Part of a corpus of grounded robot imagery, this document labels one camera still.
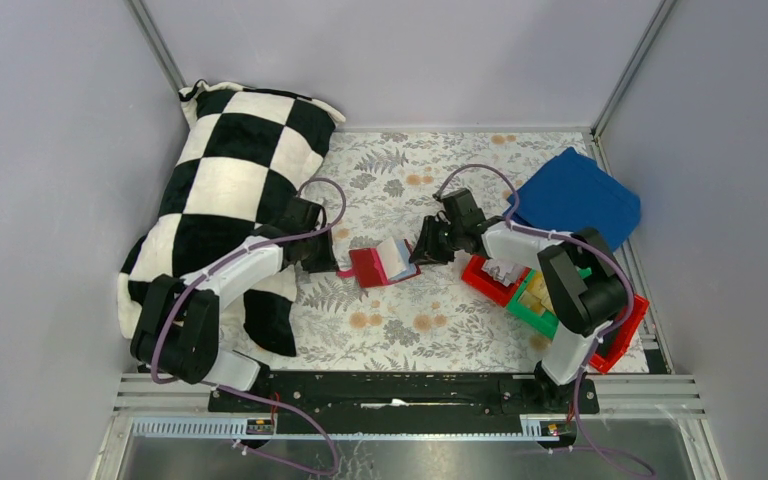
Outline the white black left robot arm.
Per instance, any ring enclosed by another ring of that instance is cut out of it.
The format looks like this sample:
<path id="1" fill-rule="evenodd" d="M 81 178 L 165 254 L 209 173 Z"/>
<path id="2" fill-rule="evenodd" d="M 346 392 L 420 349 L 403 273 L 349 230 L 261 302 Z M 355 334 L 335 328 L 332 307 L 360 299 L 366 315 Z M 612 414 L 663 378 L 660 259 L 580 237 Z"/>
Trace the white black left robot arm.
<path id="1" fill-rule="evenodd" d="M 160 275 L 148 285 L 130 353 L 138 361 L 189 384 L 248 391 L 265 365 L 219 345 L 220 315 L 258 282 L 299 263 L 334 271 L 324 208 L 295 197 L 273 223 L 254 230 L 237 248 L 181 278 Z"/>

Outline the red leather card holder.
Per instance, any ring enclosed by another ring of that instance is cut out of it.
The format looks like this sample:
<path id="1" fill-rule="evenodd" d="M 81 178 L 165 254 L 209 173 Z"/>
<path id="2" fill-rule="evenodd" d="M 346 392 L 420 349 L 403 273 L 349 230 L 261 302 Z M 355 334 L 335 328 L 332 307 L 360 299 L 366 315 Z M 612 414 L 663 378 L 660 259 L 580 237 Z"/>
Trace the red leather card holder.
<path id="1" fill-rule="evenodd" d="M 419 266 L 410 261 L 412 253 L 406 239 L 390 237 L 375 247 L 350 250 L 351 265 L 337 276 L 353 278 L 364 289 L 391 286 L 421 274 Z"/>

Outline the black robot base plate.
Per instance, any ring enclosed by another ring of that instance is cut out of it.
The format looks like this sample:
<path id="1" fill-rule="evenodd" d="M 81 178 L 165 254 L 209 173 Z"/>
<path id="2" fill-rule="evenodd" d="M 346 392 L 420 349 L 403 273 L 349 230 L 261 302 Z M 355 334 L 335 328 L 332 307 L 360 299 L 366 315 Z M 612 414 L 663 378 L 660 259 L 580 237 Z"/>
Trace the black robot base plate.
<path id="1" fill-rule="evenodd" d="M 253 392 L 299 408 L 330 435 L 521 434 L 523 416 L 564 420 L 571 408 L 530 374 L 278 370 Z"/>

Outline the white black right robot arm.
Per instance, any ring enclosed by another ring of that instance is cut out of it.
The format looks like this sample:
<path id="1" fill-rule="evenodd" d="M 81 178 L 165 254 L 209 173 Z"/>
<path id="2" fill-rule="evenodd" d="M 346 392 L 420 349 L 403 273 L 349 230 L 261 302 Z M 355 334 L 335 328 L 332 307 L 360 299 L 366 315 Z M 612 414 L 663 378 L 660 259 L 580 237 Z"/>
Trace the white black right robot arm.
<path id="1" fill-rule="evenodd" d="M 633 291 L 601 234 L 547 231 L 488 217 L 472 193 L 460 188 L 434 195 L 442 209 L 424 218 L 410 260 L 447 264 L 459 251 L 501 260 L 542 274 L 559 321 L 549 352 L 535 368 L 544 383 L 573 383 L 616 316 L 627 316 Z"/>

